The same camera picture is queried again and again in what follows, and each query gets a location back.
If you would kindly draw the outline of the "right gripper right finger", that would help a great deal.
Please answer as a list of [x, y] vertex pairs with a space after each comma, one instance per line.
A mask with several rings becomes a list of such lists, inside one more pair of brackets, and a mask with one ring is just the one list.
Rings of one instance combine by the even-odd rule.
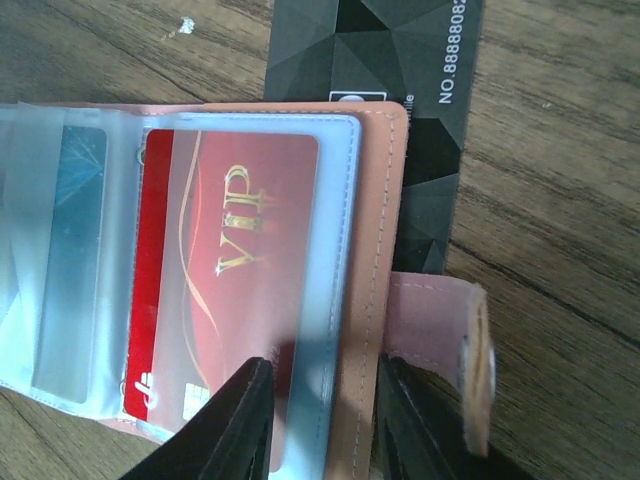
[[532, 480], [491, 447], [468, 452], [462, 419], [400, 358], [379, 357], [376, 428], [383, 476], [392, 480]]

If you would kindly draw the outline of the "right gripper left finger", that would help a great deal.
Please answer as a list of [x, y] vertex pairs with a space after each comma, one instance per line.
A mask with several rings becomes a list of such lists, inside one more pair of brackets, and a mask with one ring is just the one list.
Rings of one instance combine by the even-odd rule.
[[274, 420], [270, 361], [248, 359], [169, 441], [122, 480], [262, 480]]

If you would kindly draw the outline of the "red VIP card front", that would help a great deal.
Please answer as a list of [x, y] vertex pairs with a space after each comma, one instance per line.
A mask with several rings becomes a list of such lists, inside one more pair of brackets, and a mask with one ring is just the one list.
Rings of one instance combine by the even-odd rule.
[[248, 358], [294, 333], [318, 160], [311, 135], [148, 133], [129, 415], [175, 432]]

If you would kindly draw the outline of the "blue card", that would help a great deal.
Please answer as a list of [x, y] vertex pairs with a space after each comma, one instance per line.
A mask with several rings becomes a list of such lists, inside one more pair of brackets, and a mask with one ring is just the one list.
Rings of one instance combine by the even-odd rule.
[[88, 396], [106, 150], [103, 130], [63, 128], [33, 384], [74, 403]]

